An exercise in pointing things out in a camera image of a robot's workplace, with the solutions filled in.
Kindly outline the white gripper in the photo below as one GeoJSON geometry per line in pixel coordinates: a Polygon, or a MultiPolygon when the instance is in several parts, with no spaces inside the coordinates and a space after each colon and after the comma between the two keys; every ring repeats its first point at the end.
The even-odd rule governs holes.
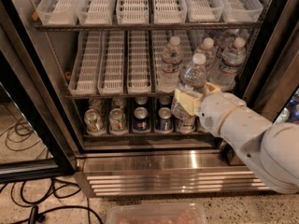
{"type": "Polygon", "coordinates": [[[228,115],[246,103],[232,93],[221,92],[220,87],[210,82],[204,86],[204,95],[175,88],[173,115],[175,117],[197,115],[202,127],[215,137],[219,137],[221,126],[228,115]]]}

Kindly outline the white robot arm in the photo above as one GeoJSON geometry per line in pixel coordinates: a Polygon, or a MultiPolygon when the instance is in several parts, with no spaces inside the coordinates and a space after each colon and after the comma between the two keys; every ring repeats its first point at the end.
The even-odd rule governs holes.
{"type": "Polygon", "coordinates": [[[228,143],[265,185],[279,193],[299,191],[299,126],[274,124],[230,92],[208,83],[202,92],[175,88],[184,114],[197,116],[204,129],[228,143]]]}

